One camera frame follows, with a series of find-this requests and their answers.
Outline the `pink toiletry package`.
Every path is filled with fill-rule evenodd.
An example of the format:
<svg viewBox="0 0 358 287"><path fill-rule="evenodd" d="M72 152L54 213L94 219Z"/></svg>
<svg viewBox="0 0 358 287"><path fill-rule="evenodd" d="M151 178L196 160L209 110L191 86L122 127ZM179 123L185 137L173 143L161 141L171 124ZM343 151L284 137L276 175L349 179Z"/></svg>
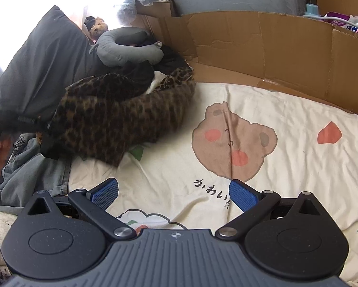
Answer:
<svg viewBox="0 0 358 287"><path fill-rule="evenodd" d="M337 12L328 12L324 17L333 25L358 34L358 15L345 15Z"/></svg>

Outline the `small plush toy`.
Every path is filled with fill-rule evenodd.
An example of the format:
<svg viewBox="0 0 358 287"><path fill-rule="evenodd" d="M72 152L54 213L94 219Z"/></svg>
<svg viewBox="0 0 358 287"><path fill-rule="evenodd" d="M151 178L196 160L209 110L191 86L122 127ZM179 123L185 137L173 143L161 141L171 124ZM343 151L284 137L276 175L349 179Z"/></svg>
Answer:
<svg viewBox="0 0 358 287"><path fill-rule="evenodd" d="M93 41L97 41L103 33L108 31L108 25L100 17L88 16L85 18L84 25Z"/></svg>

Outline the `leopard print skirt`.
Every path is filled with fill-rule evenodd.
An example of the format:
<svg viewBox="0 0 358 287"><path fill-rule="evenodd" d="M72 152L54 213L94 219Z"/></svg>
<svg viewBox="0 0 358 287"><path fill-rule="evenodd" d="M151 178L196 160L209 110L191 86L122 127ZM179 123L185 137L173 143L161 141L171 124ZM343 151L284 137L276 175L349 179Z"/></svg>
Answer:
<svg viewBox="0 0 358 287"><path fill-rule="evenodd" d="M173 70L150 93L116 73L83 78L66 88L47 130L37 134L41 153L118 166L131 147L180 128L195 86L190 67Z"/></svg>

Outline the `black clothes pile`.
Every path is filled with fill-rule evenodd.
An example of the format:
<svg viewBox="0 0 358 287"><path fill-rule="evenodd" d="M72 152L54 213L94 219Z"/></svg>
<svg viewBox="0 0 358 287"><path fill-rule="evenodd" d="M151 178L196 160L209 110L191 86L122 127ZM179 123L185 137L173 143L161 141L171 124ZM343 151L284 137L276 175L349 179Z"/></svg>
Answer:
<svg viewBox="0 0 358 287"><path fill-rule="evenodd" d="M142 62L127 61L122 67L114 67L111 71L120 76L117 84L120 92L138 96L153 91L159 86L169 85L188 80L193 71L185 59L167 45L162 45L162 60L151 65L147 60Z"/></svg>

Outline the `cream bear print bedsheet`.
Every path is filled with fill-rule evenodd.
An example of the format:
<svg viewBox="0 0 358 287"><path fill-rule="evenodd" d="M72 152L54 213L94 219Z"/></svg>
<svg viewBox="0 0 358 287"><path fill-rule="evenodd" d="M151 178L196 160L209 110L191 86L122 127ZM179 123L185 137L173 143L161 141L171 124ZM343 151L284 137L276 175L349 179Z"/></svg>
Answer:
<svg viewBox="0 0 358 287"><path fill-rule="evenodd" d="M198 84L183 126L112 167L76 158L68 187L117 180L108 212L137 231L216 230L241 213L232 181L294 198L312 192L349 242L342 279L358 286L358 115L232 84Z"/></svg>

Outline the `grey neck pillow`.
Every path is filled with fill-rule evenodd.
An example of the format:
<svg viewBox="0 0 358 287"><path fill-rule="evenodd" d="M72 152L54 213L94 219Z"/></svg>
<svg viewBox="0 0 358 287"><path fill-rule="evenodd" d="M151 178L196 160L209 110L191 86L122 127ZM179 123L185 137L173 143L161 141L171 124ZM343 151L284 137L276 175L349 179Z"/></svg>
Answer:
<svg viewBox="0 0 358 287"><path fill-rule="evenodd" d="M162 61L163 44L149 31L139 27L122 27L103 33L89 53L95 53L107 67L121 67L127 62L148 61L156 65Z"/></svg>

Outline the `blue denim jeans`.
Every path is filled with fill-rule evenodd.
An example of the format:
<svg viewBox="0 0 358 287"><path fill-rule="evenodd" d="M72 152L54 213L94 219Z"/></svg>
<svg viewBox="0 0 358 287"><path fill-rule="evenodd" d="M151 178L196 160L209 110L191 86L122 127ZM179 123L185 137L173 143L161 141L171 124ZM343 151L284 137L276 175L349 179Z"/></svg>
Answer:
<svg viewBox="0 0 358 287"><path fill-rule="evenodd" d="M0 206L23 208L39 190L51 196L68 193L72 158L49 159L40 148L34 133L23 133L14 142L0 176Z"/></svg>

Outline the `brown cardboard sheet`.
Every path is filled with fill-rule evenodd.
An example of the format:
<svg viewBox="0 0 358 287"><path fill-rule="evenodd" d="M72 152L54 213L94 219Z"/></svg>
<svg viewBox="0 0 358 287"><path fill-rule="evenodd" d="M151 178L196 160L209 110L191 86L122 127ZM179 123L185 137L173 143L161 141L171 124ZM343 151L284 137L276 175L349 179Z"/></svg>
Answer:
<svg viewBox="0 0 358 287"><path fill-rule="evenodd" d="M298 16L221 11L140 14L136 27L178 52L200 82L244 84L358 114L358 34Z"/></svg>

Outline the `dark grey pillow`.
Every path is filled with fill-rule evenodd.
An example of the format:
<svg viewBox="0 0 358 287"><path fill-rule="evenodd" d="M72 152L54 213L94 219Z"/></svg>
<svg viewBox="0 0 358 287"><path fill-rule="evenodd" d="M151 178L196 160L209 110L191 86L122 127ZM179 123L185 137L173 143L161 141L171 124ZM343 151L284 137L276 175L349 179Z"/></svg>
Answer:
<svg viewBox="0 0 358 287"><path fill-rule="evenodd" d="M109 71L82 30L53 6L0 77L0 111L49 119L66 87Z"/></svg>

